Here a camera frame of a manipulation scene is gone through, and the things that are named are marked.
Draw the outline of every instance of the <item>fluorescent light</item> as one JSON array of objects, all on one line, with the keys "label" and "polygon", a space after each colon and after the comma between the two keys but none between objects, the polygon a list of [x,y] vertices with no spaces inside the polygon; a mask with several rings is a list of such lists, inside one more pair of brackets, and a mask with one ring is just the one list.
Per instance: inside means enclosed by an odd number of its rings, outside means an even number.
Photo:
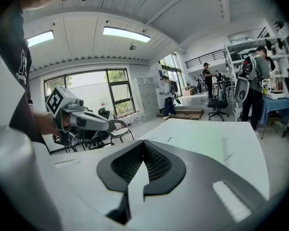
[{"label": "fluorescent light", "polygon": [[48,41],[48,40],[51,40],[51,39],[54,39],[53,31],[48,31],[48,32],[45,32],[42,34],[38,34],[32,38],[28,38],[29,47],[36,45],[36,44],[39,44],[39,43],[42,43],[42,42],[45,42],[45,41]]},{"label": "fluorescent light", "polygon": [[132,38],[138,41],[142,41],[147,43],[151,38],[147,35],[140,34],[140,33],[134,33],[125,29],[121,28],[115,28],[110,26],[104,27],[104,35],[112,35],[112,36],[119,36],[119,37],[125,37],[125,38]]}]

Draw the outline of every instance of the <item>floor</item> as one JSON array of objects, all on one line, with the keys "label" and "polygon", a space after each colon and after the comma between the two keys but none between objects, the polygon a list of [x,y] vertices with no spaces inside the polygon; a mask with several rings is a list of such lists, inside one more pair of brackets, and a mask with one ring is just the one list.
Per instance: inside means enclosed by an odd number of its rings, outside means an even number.
[{"label": "floor", "polygon": [[[206,97],[206,94],[184,96],[181,97],[181,103],[185,106],[203,108],[204,114],[201,116],[201,120],[208,121],[208,112],[211,112],[212,110],[206,106]],[[227,117],[227,115],[223,115],[223,118],[225,121],[234,121],[235,117],[231,112],[231,96],[228,98],[228,103],[228,108],[223,110],[223,112],[229,113],[229,117]],[[220,120],[221,119],[218,116],[211,118],[211,121]],[[134,138],[137,139],[163,122],[165,121],[158,117],[147,122],[139,121],[138,123],[131,124],[130,130],[132,131]],[[263,131],[263,127],[258,127],[258,130]],[[267,130],[262,140],[261,137],[258,136],[268,169],[270,197],[285,189],[289,184],[289,135],[281,138],[281,131],[281,126],[279,124],[274,124]],[[131,140],[132,137],[130,134],[123,137],[123,141]],[[119,139],[115,139],[113,142],[114,144],[121,143]],[[78,151],[83,151],[83,148],[78,147]]]}]

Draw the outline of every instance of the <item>white table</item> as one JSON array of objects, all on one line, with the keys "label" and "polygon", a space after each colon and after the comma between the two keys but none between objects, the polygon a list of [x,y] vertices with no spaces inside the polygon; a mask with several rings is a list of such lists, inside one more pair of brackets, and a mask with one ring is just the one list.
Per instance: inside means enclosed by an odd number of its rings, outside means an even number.
[{"label": "white table", "polygon": [[204,154],[221,162],[269,199],[269,178],[259,141],[248,122],[169,119],[139,138]]}]

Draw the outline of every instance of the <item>wooden platform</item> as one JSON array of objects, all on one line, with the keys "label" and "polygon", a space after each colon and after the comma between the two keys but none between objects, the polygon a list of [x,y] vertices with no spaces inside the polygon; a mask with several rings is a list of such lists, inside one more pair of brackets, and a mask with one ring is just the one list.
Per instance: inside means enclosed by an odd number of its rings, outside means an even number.
[{"label": "wooden platform", "polygon": [[[190,110],[176,110],[176,115],[170,115],[169,118],[174,119],[184,119],[184,120],[200,120],[201,115],[203,114],[203,109],[190,109]],[[163,111],[157,115],[157,117],[164,117]]]}]

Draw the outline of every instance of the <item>blue tablecloth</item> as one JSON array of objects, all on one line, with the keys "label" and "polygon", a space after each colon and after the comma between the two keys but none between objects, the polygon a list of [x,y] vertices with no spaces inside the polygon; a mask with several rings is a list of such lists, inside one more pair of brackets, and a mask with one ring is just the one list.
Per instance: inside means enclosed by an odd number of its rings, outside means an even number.
[{"label": "blue tablecloth", "polygon": [[263,106],[262,106],[262,114],[260,119],[260,124],[265,126],[269,112],[278,111],[281,115],[285,124],[289,125],[289,98],[280,98],[280,99],[270,99],[267,97],[263,97]]}]

